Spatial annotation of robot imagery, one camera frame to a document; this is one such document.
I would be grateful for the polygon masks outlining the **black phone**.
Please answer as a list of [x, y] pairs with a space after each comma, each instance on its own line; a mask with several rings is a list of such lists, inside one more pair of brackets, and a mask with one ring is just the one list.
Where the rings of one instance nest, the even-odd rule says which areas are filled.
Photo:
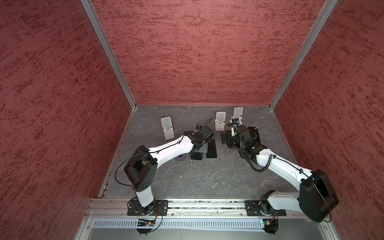
[[217, 158], [217, 148], [216, 148], [216, 142], [215, 140], [211, 140], [207, 145], [207, 153], [206, 153], [207, 159], [215, 159]]

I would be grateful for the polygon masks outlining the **black phone table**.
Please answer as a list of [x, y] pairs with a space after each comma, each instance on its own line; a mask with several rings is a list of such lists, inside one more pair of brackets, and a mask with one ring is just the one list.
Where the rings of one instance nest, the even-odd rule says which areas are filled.
[[191, 153], [191, 159], [192, 159], [192, 160], [201, 161], [201, 160], [203, 159], [203, 153], [192, 152], [192, 153]]

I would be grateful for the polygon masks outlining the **white stand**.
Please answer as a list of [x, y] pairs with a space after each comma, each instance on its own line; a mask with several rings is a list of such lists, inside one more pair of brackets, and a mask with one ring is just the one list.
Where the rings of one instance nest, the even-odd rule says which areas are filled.
[[175, 137], [172, 119], [170, 117], [161, 118], [161, 124], [166, 140], [171, 140]]
[[236, 108], [234, 108], [234, 114], [233, 114], [233, 116], [231, 118], [231, 123], [232, 123], [232, 119], [239, 118], [240, 123], [242, 125], [243, 111], [244, 111], [243, 107], [236, 107]]
[[215, 130], [217, 132], [223, 132], [225, 130], [226, 112], [216, 112], [215, 118]]

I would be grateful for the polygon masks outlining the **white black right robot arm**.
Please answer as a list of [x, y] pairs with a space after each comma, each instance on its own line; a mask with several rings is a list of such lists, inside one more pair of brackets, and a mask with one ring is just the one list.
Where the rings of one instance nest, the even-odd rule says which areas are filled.
[[222, 135], [229, 148], [238, 150], [251, 169], [257, 173], [271, 171], [295, 191], [265, 193], [259, 202], [264, 216], [275, 215], [280, 210], [303, 213], [314, 222], [331, 222], [332, 210], [339, 204], [336, 191], [328, 177], [321, 171], [298, 166], [274, 153], [261, 143], [258, 129], [240, 124], [228, 124], [230, 131]]

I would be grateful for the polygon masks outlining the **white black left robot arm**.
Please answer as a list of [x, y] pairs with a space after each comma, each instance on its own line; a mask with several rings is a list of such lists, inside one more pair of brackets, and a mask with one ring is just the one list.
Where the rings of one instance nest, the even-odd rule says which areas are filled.
[[154, 182], [157, 169], [170, 160], [184, 154], [191, 154], [192, 159], [200, 154], [203, 147], [207, 153], [215, 154], [210, 148], [215, 140], [215, 133], [204, 126], [200, 130], [186, 131], [179, 138], [164, 145], [152, 148], [139, 146], [128, 159], [124, 172], [131, 182], [143, 215], [150, 215], [155, 211], [156, 200], [151, 185]]

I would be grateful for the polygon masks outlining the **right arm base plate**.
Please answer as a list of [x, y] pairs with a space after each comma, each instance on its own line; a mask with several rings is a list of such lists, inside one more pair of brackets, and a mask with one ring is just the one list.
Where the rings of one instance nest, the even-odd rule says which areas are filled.
[[285, 217], [287, 215], [285, 210], [274, 210], [266, 200], [245, 201], [245, 209], [249, 217]]

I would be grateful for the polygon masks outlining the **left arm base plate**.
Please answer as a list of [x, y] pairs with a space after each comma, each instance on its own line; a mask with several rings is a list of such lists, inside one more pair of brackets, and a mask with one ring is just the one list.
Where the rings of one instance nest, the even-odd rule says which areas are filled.
[[128, 203], [128, 216], [166, 216], [168, 211], [169, 201], [154, 200], [148, 206], [143, 207], [137, 199], [131, 200]]

